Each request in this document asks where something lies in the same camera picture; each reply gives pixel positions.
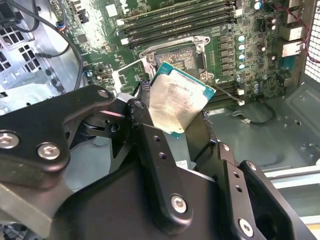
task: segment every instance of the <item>cable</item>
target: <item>cable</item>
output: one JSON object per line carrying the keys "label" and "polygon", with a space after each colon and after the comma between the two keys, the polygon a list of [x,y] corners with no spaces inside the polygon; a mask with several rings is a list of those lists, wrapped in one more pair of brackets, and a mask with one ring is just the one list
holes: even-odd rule
{"label": "cable", "polygon": [[[36,0],[32,0],[31,3],[32,3],[32,10],[33,10],[34,14],[36,14],[37,16],[39,16],[39,13],[38,13],[38,10],[37,10]],[[15,29],[18,30],[18,31],[20,31],[20,32],[22,32],[22,33],[31,33],[31,32],[33,32],[33,31],[37,30],[37,28],[39,27],[39,25],[40,25],[39,20],[34,19],[33,27],[32,27],[30,30],[23,29],[23,28],[21,28],[21,27],[19,27],[19,26],[15,26]]]}
{"label": "cable", "polygon": [[51,24],[49,21],[47,21],[47,20],[43,19],[42,17],[34,14],[33,12],[29,11],[28,9],[26,9],[25,7],[21,6],[20,4],[16,3],[13,0],[5,0],[5,1],[9,5],[11,5],[12,7],[20,10],[21,12],[29,15],[30,17],[33,17],[36,20],[38,20],[39,22],[47,25],[48,27],[50,27],[51,29],[56,31],[65,41],[68,42],[68,44],[70,45],[70,48],[73,50],[74,55],[75,55],[75,57],[77,58],[77,60],[79,62],[79,70],[78,70],[78,73],[77,73],[74,90],[78,89],[80,87],[80,84],[81,84],[82,73],[83,73],[83,69],[84,69],[84,62],[82,61],[81,53],[79,52],[77,47],[72,43],[72,41],[70,39],[67,38],[67,36],[65,36],[62,32],[58,31],[57,28],[53,24]]}
{"label": "cable", "polygon": [[235,111],[232,114],[232,116],[233,117],[240,117],[241,122],[243,122],[244,124],[251,124],[251,125],[255,125],[255,126],[265,126],[265,125],[273,122],[277,116],[276,111],[269,104],[267,104],[265,101],[260,100],[259,102],[262,103],[265,106],[265,108],[271,112],[271,117],[268,120],[263,121],[263,122],[252,121],[249,118],[245,117],[241,111]]}

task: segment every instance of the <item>green circuit board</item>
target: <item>green circuit board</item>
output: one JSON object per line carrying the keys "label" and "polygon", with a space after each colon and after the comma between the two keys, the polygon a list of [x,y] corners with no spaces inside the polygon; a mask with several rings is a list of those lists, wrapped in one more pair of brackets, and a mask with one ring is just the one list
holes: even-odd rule
{"label": "green circuit board", "polygon": [[[57,0],[50,3],[59,19]],[[238,97],[246,102],[257,94],[282,95],[291,78],[295,56],[284,60],[275,50],[279,28],[287,22],[281,12],[259,0],[63,0],[63,4],[68,17],[65,34],[80,49],[88,80],[108,91],[114,90],[113,71],[141,59],[154,46],[179,40],[154,51],[150,60],[155,70],[161,61],[169,62],[235,96],[241,85],[244,95]],[[302,11],[298,2],[293,7]],[[194,42],[183,42],[194,36],[205,39],[200,52]],[[140,81],[149,80],[147,70],[141,61],[119,72],[121,92],[132,94]],[[235,104],[223,92],[216,93],[213,103]]]}

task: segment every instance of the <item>silver screw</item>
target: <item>silver screw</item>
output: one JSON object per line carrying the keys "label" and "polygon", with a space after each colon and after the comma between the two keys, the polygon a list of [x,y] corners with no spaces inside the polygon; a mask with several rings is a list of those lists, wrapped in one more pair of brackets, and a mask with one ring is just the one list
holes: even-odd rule
{"label": "silver screw", "polygon": [[17,135],[11,132],[0,132],[0,148],[12,149],[19,144],[20,140]]}
{"label": "silver screw", "polygon": [[94,74],[93,74],[92,71],[87,71],[87,72],[86,72],[86,76],[89,77],[89,78],[91,78],[93,75],[94,75]]}
{"label": "silver screw", "polygon": [[252,229],[251,225],[243,218],[239,219],[239,227],[242,230],[242,232],[249,238],[253,237],[254,230]]}
{"label": "silver screw", "polygon": [[253,171],[257,170],[256,166],[252,162],[249,162],[249,166]]}
{"label": "silver screw", "polygon": [[222,146],[226,151],[228,151],[228,152],[230,151],[230,147],[228,147],[227,145],[223,144]]}
{"label": "silver screw", "polygon": [[108,95],[108,93],[107,93],[107,91],[105,91],[105,90],[98,90],[98,94],[101,96],[101,97],[104,97],[104,98],[108,98],[109,97],[109,95]]}
{"label": "silver screw", "polygon": [[176,210],[180,214],[183,214],[187,211],[187,204],[185,200],[183,200],[183,198],[178,195],[173,195],[171,197],[171,204],[174,210]]}
{"label": "silver screw", "polygon": [[54,160],[60,155],[60,149],[52,143],[44,143],[38,148],[38,155],[46,160]]}

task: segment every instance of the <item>red wire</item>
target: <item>red wire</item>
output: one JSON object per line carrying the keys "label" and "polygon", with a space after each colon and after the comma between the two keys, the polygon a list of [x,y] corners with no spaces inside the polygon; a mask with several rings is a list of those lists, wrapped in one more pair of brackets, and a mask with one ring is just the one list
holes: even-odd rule
{"label": "red wire", "polygon": [[304,39],[303,43],[304,43],[304,49],[305,49],[306,55],[310,59],[311,62],[314,62],[316,64],[320,64],[320,60],[313,58],[312,56],[310,56],[310,53],[309,53],[309,44],[310,44],[310,37],[311,37],[310,28],[302,21],[302,19],[300,17],[293,14],[292,11],[290,11],[288,8],[283,8],[280,6],[274,6],[274,7],[271,6],[271,8],[273,8],[274,10],[286,12],[289,15],[293,16],[295,20],[297,20],[299,23],[301,23],[304,26],[304,28],[306,29],[306,35],[305,35],[305,39]]}

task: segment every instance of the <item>motherboard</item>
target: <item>motherboard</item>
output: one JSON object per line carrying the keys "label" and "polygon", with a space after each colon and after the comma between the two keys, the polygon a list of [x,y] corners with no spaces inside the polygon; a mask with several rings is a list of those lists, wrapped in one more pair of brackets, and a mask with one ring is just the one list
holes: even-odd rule
{"label": "motherboard", "polygon": [[[218,87],[211,108],[281,96],[295,82],[303,0],[63,0],[90,83],[132,94],[167,62]],[[61,9],[50,0],[57,18]]]}

